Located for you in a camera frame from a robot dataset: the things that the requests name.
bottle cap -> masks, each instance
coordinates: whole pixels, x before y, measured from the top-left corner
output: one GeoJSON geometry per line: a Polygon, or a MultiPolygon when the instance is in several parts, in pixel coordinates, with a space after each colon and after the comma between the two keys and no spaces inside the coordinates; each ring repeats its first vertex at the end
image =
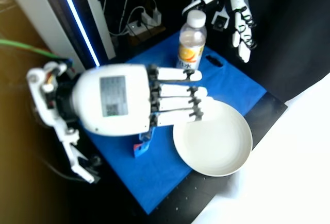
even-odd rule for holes
{"type": "Polygon", "coordinates": [[[187,23],[193,28],[200,28],[205,25],[206,14],[200,10],[191,10],[187,16],[187,23]]]}

robotic hand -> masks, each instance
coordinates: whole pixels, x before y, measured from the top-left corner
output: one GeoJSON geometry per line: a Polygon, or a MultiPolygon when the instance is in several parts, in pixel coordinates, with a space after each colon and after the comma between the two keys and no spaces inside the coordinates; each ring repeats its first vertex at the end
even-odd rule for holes
{"type": "Polygon", "coordinates": [[[27,81],[39,115],[55,129],[72,171],[89,183],[95,178],[79,163],[87,158],[75,148],[79,131],[68,127],[69,120],[79,118],[96,134],[123,136],[212,118],[205,88],[166,84],[201,80],[199,71],[114,64],[86,71],[68,87],[56,80],[67,68],[66,63],[49,62],[31,69],[27,81]]]}
{"type": "Polygon", "coordinates": [[[232,46],[238,49],[238,56],[247,63],[251,50],[257,44],[252,39],[251,28],[255,26],[249,7],[249,0],[196,0],[183,9],[182,14],[199,9],[206,13],[217,7],[211,24],[214,30],[223,31],[229,27],[233,30],[232,46]]]}

bottle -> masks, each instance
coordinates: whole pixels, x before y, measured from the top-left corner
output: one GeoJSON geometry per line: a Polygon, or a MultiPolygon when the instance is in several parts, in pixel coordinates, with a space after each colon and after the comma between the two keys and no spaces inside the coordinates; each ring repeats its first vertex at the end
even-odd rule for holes
{"type": "Polygon", "coordinates": [[[177,68],[197,70],[206,42],[206,14],[191,10],[180,31],[177,68]]]}

white plate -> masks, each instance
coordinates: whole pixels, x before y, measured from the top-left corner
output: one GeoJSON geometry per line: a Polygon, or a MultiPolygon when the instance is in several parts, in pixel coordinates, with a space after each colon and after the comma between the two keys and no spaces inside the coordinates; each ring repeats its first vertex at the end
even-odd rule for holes
{"type": "Polygon", "coordinates": [[[241,168],[252,150],[252,134],[233,107],[212,100],[212,121],[174,125],[173,139],[185,163],[201,174],[221,177],[241,168]]]}

led light strip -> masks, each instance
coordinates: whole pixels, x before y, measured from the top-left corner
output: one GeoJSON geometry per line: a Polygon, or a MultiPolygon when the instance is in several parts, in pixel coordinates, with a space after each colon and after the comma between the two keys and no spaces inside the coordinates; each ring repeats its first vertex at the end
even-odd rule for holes
{"type": "Polygon", "coordinates": [[[98,59],[97,59],[96,54],[95,54],[95,52],[94,52],[94,49],[93,49],[93,47],[92,47],[92,45],[91,45],[91,42],[89,41],[89,39],[88,39],[88,37],[87,37],[86,31],[85,31],[85,29],[84,29],[84,27],[83,27],[83,24],[81,23],[81,20],[80,20],[80,18],[79,18],[79,16],[78,16],[77,10],[76,10],[76,8],[74,7],[74,4],[73,4],[72,0],[67,0],[67,2],[68,2],[68,4],[69,4],[69,7],[70,7],[71,12],[72,12],[72,14],[73,14],[73,17],[74,17],[74,19],[76,20],[76,23],[77,23],[77,25],[78,25],[78,27],[79,27],[79,29],[80,29],[81,35],[82,35],[82,37],[84,38],[84,40],[85,40],[85,42],[86,42],[86,45],[87,45],[87,47],[88,47],[88,49],[89,49],[89,52],[91,53],[92,58],[94,59],[95,65],[96,65],[97,67],[99,67],[100,63],[98,62],[98,59]]]}

